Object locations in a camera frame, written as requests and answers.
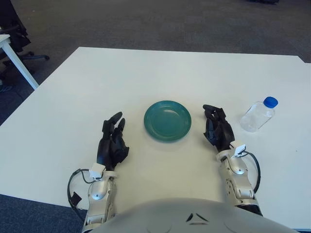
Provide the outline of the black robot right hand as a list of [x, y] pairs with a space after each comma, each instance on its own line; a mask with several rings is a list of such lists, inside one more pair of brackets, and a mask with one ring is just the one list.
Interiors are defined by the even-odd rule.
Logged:
[[207, 104], [203, 105], [203, 109], [207, 118], [205, 138], [216, 147], [218, 152], [229, 150], [230, 143], [235, 140], [235, 137], [223, 109]]

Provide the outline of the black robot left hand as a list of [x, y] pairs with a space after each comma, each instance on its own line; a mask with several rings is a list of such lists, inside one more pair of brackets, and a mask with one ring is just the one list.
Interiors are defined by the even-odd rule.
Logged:
[[116, 165], [128, 156], [129, 147], [122, 137], [124, 126], [125, 118], [122, 118], [122, 112], [114, 114], [103, 123], [103, 137], [99, 141], [97, 163], [104, 165], [107, 171], [114, 171]]

